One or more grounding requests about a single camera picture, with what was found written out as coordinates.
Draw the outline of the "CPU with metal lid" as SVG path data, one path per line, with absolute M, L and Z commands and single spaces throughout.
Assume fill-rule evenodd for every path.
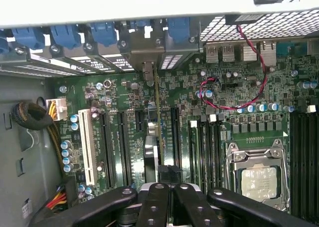
M 242 171 L 242 195 L 262 202 L 277 196 L 277 170 L 275 167 L 259 167 Z

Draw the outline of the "black power connector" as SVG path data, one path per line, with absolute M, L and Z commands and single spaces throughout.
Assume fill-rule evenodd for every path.
M 78 203 L 78 189 L 75 177 L 66 176 L 63 179 L 62 186 L 66 193 L 67 206 L 71 208 Z

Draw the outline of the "long black expansion slot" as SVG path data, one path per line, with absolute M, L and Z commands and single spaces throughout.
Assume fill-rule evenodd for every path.
M 99 114 L 102 147 L 104 150 L 104 165 L 106 172 L 107 188 L 114 188 L 116 185 L 116 170 L 112 146 L 110 117 L 107 112 Z
M 170 108 L 174 165 L 182 168 L 179 108 Z
M 131 153 L 130 153 L 130 147 L 129 147 L 128 122 L 127 122 L 126 112 L 125 111 L 117 112 L 117 120 L 118 120 L 123 180 L 124 180 L 125 186 L 130 186 L 133 181 L 132 181 Z

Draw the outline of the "white expansion slot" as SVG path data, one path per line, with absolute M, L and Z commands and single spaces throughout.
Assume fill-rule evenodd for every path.
M 91 113 L 89 109 L 78 111 L 86 185 L 97 185 L 97 163 Z

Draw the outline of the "green RAM stick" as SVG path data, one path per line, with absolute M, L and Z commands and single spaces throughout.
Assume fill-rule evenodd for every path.
M 198 129 L 196 120 L 189 121 L 189 159 L 191 182 L 200 187 Z

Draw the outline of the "short black expansion slot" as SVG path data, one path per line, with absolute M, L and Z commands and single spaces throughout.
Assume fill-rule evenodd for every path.
M 145 133 L 145 113 L 143 110 L 135 110 L 136 130 Z

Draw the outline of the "black open PC case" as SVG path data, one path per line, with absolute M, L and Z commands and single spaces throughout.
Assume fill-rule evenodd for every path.
M 226 25 L 226 14 L 265 16 L 252 24 Z M 85 42 L 96 42 L 90 23 L 114 22 L 121 53 L 121 41 L 127 33 L 141 31 L 149 38 L 151 32 L 158 32 L 165 42 L 169 36 L 167 19 L 175 17 L 190 17 L 190 37 L 199 40 L 199 52 L 185 63 L 196 55 L 206 55 L 206 44 L 218 45 L 219 50 L 231 44 L 235 58 L 247 62 L 243 61 L 243 45 L 247 44 L 257 54 L 259 66 L 267 75 L 264 58 L 253 42 L 304 43 L 308 55 L 319 53 L 319 0 L 0 0 L 0 37 L 7 39 L 10 51 L 15 47 L 27 48 L 36 57 L 70 68 L 49 53 L 50 45 L 56 44 L 51 26 L 77 25 L 83 48 Z M 138 19 L 150 19 L 151 26 L 130 29 L 130 20 Z M 32 50 L 16 42 L 11 29 L 26 27 L 41 28 L 45 37 L 43 49 Z M 104 71 L 102 64 L 92 61 L 81 49 L 71 57 Z M 46 100 L 59 99 L 55 82 L 64 78 L 135 73 L 85 74 L 80 68 L 71 70 L 75 76 L 51 78 L 0 71 L 0 227 L 30 227 L 45 217 L 70 209 L 62 186 L 68 175 L 60 150 L 60 121 L 53 121 L 46 107 Z M 191 227 L 173 220 L 174 186 L 167 178 L 170 193 L 166 227 Z

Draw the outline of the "white power connector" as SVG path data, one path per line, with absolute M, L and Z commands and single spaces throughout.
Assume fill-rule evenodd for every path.
M 67 104 L 65 98 L 46 100 L 47 112 L 53 121 L 67 120 Z

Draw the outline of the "green motherboard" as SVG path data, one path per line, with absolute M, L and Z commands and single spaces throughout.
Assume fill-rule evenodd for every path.
M 179 108 L 181 181 L 191 182 L 189 121 L 197 121 L 200 189 L 225 188 L 228 145 L 271 146 L 280 139 L 286 152 L 288 212 L 319 215 L 319 53 L 308 55 L 304 43 L 276 44 L 276 66 L 264 75 L 259 61 L 207 63 L 196 55 L 182 67 L 158 72 L 164 163 L 174 165 L 170 108 Z M 125 81 L 136 73 L 58 79 L 55 91 L 65 98 L 68 118 L 59 122 L 64 172 L 74 176 L 78 203 L 124 186 L 117 112 L 127 114 L 132 184 L 140 190 L 142 136 L 136 132 Z M 93 126 L 98 182 L 86 185 L 78 111 L 89 109 Z M 106 186 L 99 114 L 110 117 L 116 185 Z

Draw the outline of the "silver rear port block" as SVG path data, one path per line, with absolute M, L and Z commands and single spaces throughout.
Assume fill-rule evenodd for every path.
M 276 66 L 276 43 L 272 41 L 253 42 L 256 49 L 264 58 L 266 66 Z M 243 45 L 243 61 L 259 61 L 256 53 L 254 53 L 247 44 Z

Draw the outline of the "silver USB port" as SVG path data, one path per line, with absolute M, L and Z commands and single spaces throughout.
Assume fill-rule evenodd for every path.
M 219 63 L 219 48 L 220 46 L 215 44 L 206 44 L 206 62 L 207 63 Z
M 222 46 L 222 61 L 223 62 L 234 62 L 235 61 L 235 50 L 231 44 Z

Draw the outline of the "vented silver expansion slot cover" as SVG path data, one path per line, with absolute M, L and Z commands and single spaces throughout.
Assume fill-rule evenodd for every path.
M 164 71 L 176 69 L 197 52 L 199 52 L 198 37 L 192 36 L 176 43 L 168 36 L 165 38 L 165 52 L 162 54 L 159 69 Z

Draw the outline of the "blue card retention clip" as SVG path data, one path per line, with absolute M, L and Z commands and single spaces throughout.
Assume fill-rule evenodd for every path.
M 0 37 L 0 55 L 10 52 L 8 41 L 6 38 Z
M 75 24 L 54 25 L 50 27 L 56 44 L 69 50 L 81 46 L 81 36 Z
M 45 47 L 45 37 L 39 27 L 12 28 L 11 31 L 16 42 L 23 46 L 32 50 Z
M 90 23 L 93 39 L 105 47 L 117 43 L 117 34 L 114 22 L 94 22 Z
M 168 34 L 175 44 L 188 41 L 190 38 L 190 17 L 167 19 Z
M 145 26 L 151 26 L 150 19 L 130 20 L 130 29 L 144 29 Z

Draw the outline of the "CPU socket with metal frame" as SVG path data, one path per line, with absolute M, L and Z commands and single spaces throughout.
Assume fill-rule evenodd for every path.
M 277 196 L 261 203 L 280 211 L 288 211 L 290 191 L 286 152 L 280 139 L 275 139 L 271 146 L 248 149 L 239 148 L 235 142 L 230 143 L 225 157 L 225 188 L 242 195 L 242 171 L 259 167 L 275 167 L 278 184 Z

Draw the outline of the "black plastic switch block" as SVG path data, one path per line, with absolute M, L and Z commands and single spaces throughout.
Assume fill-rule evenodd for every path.
M 226 25 L 243 25 L 256 23 L 264 14 L 226 14 L 225 24 Z

